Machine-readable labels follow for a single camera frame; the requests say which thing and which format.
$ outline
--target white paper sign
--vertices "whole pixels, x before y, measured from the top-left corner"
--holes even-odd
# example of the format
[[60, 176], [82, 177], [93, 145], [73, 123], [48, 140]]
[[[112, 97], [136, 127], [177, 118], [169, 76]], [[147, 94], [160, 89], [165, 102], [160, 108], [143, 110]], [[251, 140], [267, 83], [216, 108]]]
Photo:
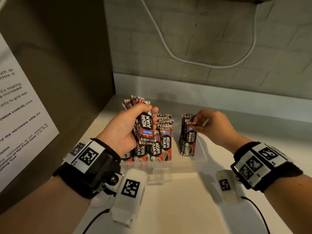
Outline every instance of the white paper sign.
[[58, 133], [0, 34], [0, 192]]

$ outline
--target dark brown panel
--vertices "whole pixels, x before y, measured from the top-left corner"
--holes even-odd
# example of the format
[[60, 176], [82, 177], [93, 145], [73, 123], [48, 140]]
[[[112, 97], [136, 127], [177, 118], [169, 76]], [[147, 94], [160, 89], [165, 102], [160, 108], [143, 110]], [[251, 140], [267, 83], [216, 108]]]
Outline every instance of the dark brown panel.
[[8, 0], [0, 32], [60, 134], [0, 193], [0, 213], [47, 181], [114, 94], [103, 0]]

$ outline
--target person's left hand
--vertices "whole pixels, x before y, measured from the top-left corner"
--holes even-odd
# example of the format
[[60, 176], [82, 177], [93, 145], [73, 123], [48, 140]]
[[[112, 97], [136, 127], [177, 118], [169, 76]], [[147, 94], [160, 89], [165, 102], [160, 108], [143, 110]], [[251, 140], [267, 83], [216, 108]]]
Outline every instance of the person's left hand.
[[[110, 146], [120, 157], [131, 151], [137, 146], [137, 142], [131, 131], [135, 125], [136, 118], [142, 113], [151, 110], [152, 115], [158, 112], [158, 107], [139, 103], [127, 111], [120, 112], [105, 127], [105, 129], [96, 137]], [[157, 117], [153, 117], [154, 131], [156, 129]]]

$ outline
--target blue label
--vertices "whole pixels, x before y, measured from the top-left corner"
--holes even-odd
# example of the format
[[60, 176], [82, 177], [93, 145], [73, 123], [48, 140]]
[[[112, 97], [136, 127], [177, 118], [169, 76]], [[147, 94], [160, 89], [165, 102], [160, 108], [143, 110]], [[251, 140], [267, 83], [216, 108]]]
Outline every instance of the blue label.
[[148, 131], [148, 130], [143, 130], [143, 134], [149, 134], [149, 135], [152, 135], [153, 132], [152, 131]]

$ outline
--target gray brick wall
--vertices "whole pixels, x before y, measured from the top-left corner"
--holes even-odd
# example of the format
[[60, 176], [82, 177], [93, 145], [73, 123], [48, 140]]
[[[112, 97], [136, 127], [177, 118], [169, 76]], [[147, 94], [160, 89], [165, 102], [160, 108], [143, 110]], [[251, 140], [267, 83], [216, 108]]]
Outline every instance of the gray brick wall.
[[[252, 43], [250, 3], [145, 0], [176, 56], [231, 64]], [[140, 0], [104, 0], [118, 73], [312, 99], [312, 0], [261, 4], [257, 45], [239, 66], [210, 69], [170, 57]]]

